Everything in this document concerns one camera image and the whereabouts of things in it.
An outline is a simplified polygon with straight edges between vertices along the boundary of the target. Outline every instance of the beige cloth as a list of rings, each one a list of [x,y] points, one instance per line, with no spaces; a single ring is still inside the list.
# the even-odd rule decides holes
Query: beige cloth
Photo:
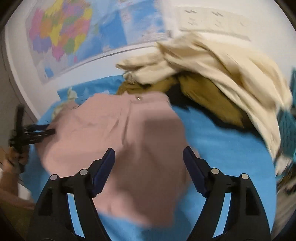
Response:
[[[180,71],[209,78],[243,109],[275,158],[280,146],[276,114],[288,109],[292,95],[278,66],[266,55],[235,45],[213,42],[198,34],[157,43],[157,51],[132,57],[116,66],[126,80],[151,84]]]
[[[94,198],[99,212],[143,226],[172,224],[190,177],[184,127],[165,94],[95,94],[79,107],[69,102],[48,128],[56,134],[36,148],[50,174],[72,176],[115,150],[114,167]]]

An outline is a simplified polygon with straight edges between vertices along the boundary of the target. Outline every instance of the pile of clothes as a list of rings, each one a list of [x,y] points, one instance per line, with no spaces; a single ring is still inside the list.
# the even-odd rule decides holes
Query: pile of clothes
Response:
[[[264,54],[189,33],[117,67],[126,71],[117,95],[95,94],[81,106],[67,102],[49,126],[56,135],[36,145],[42,165],[60,177],[115,150],[115,165],[94,199],[99,212],[145,227],[173,222],[190,177],[184,127],[171,105],[203,108],[231,128],[256,129],[276,157],[276,115],[290,108],[292,95]]]

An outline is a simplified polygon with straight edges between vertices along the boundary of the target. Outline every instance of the wall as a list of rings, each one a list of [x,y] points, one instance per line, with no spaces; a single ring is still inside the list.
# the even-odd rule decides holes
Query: wall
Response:
[[[163,0],[165,22],[173,35],[177,29],[176,13],[173,6],[211,7],[237,13],[252,21],[251,42],[217,34],[204,34],[218,41],[242,46],[253,46],[273,58],[290,79],[292,66],[296,66],[296,32],[291,23],[273,0]],[[9,63],[15,81],[28,106],[39,118],[48,107],[59,99],[56,91],[77,83],[110,75],[122,74],[115,68],[121,59],[153,51],[153,47],[131,50],[104,57],[71,70],[55,80],[42,85],[30,56],[25,33],[25,20],[36,0],[24,0],[6,25],[6,45]]]
[[[11,85],[12,76],[7,68],[4,51],[5,42],[4,34],[0,33],[0,147],[7,148],[8,140],[11,135],[11,130],[14,129],[14,119],[16,107],[19,104],[24,104],[19,94]],[[24,112],[23,124],[33,124],[35,118],[30,118],[28,113]]]

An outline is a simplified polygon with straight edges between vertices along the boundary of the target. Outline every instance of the brown fabric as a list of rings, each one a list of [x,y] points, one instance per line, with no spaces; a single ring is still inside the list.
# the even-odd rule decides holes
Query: brown fabric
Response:
[[[8,196],[10,195],[0,190],[0,195],[3,194]],[[11,225],[24,239],[26,239],[27,237],[34,206],[35,205],[33,203],[22,200],[16,196],[9,199],[8,202],[0,199],[0,208],[2,209],[7,219],[10,221]]]
[[[138,82],[131,83],[128,81],[124,81],[121,86],[117,90],[117,95],[121,95],[124,92],[129,94],[139,94],[145,93],[149,91],[160,91],[160,92],[167,92],[173,85],[177,84],[178,80],[174,77],[169,77],[165,80],[161,80],[153,85],[141,85]]]
[[[116,94],[123,94],[125,91],[132,94],[148,91],[165,93],[177,83],[180,83],[185,96],[210,110],[223,122],[245,129],[254,128],[246,112],[225,96],[210,79],[197,73],[183,71],[155,84],[147,85],[124,81]]]

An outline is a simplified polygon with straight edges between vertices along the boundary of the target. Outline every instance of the white wall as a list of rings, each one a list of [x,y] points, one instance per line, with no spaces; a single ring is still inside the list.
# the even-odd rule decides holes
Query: white wall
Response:
[[[177,29],[173,6],[211,7],[243,15],[252,21],[251,42],[218,34],[204,34],[218,41],[253,46],[276,61],[286,78],[290,79],[296,66],[296,32],[273,0],[163,0],[167,28],[173,35]],[[131,50],[94,60],[73,69],[49,83],[41,84],[34,67],[25,32],[25,20],[36,0],[24,0],[6,25],[6,45],[9,63],[21,93],[33,113],[39,118],[48,107],[59,100],[57,90],[70,85],[111,75],[122,74],[115,64],[124,58],[153,51],[153,47]]]

